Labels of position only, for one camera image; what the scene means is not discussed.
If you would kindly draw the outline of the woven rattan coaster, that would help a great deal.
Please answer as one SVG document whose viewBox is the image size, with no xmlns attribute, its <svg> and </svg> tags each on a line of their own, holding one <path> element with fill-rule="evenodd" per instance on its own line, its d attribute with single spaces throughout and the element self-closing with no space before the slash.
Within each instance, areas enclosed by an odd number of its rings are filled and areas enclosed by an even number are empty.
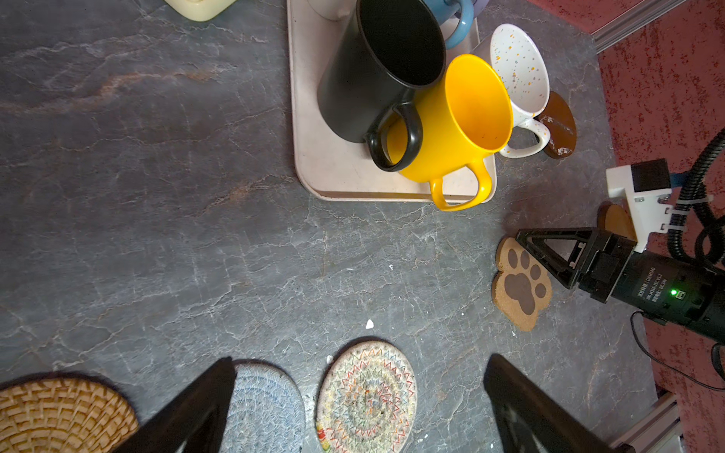
<svg viewBox="0 0 725 453">
<path fill-rule="evenodd" d="M 1 385 L 3 452 L 111 452 L 140 428 L 131 403 L 89 377 Z"/>
</svg>

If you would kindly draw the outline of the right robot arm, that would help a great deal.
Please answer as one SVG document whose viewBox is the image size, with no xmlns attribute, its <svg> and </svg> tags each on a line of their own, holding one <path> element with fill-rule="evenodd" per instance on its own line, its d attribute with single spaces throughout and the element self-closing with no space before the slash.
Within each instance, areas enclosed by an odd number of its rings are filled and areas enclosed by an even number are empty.
<svg viewBox="0 0 725 453">
<path fill-rule="evenodd" d="M 672 322 L 724 342 L 724 277 L 649 251 L 599 228 L 519 230 L 517 242 L 564 287 L 613 298 L 660 324 Z"/>
</svg>

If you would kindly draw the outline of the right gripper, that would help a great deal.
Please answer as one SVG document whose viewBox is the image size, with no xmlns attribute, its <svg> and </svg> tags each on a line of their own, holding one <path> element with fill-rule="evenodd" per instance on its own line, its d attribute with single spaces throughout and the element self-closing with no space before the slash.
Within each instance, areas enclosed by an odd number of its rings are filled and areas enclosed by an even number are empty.
<svg viewBox="0 0 725 453">
<path fill-rule="evenodd" d="M 652 319 L 681 326 L 714 324 L 714 273 L 702 266 L 634 251 L 636 242 L 603 231 L 602 243 L 589 245 L 594 228 L 529 228 L 515 240 L 564 287 L 576 283 L 592 298 L 613 298 Z M 567 257 L 549 242 L 573 242 Z M 583 249 L 583 267 L 577 267 Z"/>
</svg>

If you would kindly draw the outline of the paw shaped cork coaster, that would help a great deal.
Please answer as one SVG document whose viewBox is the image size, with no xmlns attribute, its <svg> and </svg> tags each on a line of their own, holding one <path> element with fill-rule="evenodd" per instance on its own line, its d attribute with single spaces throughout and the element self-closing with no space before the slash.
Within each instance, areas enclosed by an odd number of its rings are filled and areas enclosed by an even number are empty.
<svg viewBox="0 0 725 453">
<path fill-rule="evenodd" d="M 504 237 L 496 254 L 492 285 L 496 307 L 522 331 L 532 331 L 553 295 L 549 272 L 513 237 Z"/>
</svg>

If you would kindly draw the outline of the multicolour woven coaster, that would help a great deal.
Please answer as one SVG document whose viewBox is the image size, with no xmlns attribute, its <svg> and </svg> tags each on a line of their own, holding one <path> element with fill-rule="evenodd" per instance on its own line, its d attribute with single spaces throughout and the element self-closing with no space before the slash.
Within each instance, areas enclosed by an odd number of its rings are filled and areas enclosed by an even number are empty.
<svg viewBox="0 0 725 453">
<path fill-rule="evenodd" d="M 394 345 L 367 341 L 332 364 L 316 402 L 325 452 L 400 452 L 415 424 L 418 388 L 411 362 Z"/>
</svg>

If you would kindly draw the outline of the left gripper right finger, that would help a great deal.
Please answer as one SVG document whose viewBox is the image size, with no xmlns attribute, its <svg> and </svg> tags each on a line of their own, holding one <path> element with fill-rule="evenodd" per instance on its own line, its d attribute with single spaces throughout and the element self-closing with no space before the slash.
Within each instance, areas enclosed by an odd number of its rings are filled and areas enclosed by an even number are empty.
<svg viewBox="0 0 725 453">
<path fill-rule="evenodd" d="M 504 356 L 491 355 L 483 387 L 505 452 L 611 452 Z"/>
</svg>

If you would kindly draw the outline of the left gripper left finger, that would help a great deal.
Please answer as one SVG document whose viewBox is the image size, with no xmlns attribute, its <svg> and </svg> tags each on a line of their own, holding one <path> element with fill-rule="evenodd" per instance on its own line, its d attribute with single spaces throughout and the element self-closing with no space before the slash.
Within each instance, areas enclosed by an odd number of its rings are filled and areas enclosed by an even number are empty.
<svg viewBox="0 0 725 453">
<path fill-rule="evenodd" d="M 236 381 L 230 357 L 215 362 L 117 452 L 217 452 Z"/>
</svg>

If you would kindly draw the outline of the grey knitted coaster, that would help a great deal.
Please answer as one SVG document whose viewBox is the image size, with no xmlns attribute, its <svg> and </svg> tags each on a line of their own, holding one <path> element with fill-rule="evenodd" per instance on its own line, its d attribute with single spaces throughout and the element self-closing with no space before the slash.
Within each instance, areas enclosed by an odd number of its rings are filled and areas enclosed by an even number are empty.
<svg viewBox="0 0 725 453">
<path fill-rule="evenodd" d="M 300 452 L 306 425 L 296 383 L 269 362 L 235 360 L 222 452 Z"/>
</svg>

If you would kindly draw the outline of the black mug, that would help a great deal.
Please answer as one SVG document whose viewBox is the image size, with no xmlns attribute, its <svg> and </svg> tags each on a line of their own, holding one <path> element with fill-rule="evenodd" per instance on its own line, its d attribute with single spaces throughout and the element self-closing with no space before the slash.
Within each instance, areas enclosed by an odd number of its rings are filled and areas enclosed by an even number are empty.
<svg viewBox="0 0 725 453">
<path fill-rule="evenodd" d="M 418 156 L 424 129 L 415 95 L 444 75 L 446 47 L 433 13 L 422 1 L 356 3 L 341 42 L 319 83 L 317 102 L 330 129 L 367 145 L 377 168 L 399 172 Z M 399 158 L 383 145 L 395 114 L 407 129 Z"/>
</svg>

